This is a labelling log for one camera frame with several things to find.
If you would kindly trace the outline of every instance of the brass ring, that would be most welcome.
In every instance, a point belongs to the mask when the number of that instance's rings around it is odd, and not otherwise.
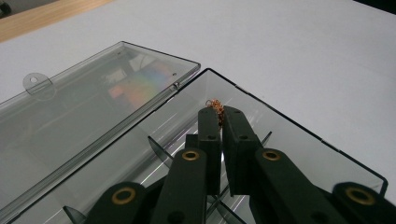
[[[360,203],[363,205],[373,205],[375,204],[375,198],[369,192],[364,189],[349,187],[346,189],[346,196],[355,203]]]
[[[186,161],[196,161],[199,158],[198,152],[192,150],[184,152],[181,156]]]
[[[130,193],[129,197],[126,199],[119,199],[117,196],[119,196],[119,194],[121,194],[123,192],[129,192]],[[113,194],[113,197],[111,197],[111,201],[114,204],[123,205],[123,204],[129,203],[130,201],[132,201],[134,199],[134,196],[136,196],[136,191],[132,188],[125,187],[125,188],[117,190]]]
[[[280,160],[280,155],[273,151],[273,150],[269,150],[269,151],[264,151],[262,153],[262,156],[267,159],[268,161],[279,161]]]

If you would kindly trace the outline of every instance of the white table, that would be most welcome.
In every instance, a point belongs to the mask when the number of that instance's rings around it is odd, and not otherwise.
[[[25,75],[121,40],[214,68],[386,177],[396,203],[395,15],[347,0],[118,0],[1,43],[0,102]]]

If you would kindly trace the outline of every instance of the wooden strip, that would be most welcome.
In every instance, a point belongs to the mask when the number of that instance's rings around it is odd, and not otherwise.
[[[60,0],[0,20],[0,43],[114,0]]]

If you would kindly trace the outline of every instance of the tangled copper wire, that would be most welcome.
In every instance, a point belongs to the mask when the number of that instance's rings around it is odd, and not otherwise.
[[[218,113],[219,116],[219,130],[221,130],[223,121],[224,121],[224,108],[221,102],[217,99],[213,100],[207,100],[206,101],[206,106],[212,107],[213,109],[216,110],[216,113]]]

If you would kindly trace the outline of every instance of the transparent plastic box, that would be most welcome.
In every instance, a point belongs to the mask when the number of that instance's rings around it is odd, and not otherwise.
[[[117,183],[151,185],[168,167],[149,137],[175,155],[212,99],[242,110],[265,146],[285,152],[317,187],[351,181],[385,194],[384,177],[214,70],[197,75],[199,68],[120,42],[52,79],[28,76],[26,92],[0,105],[1,223],[73,223],[66,206],[86,216]],[[217,203],[208,198],[207,223],[254,223],[248,196],[230,197],[222,166],[223,193]]]

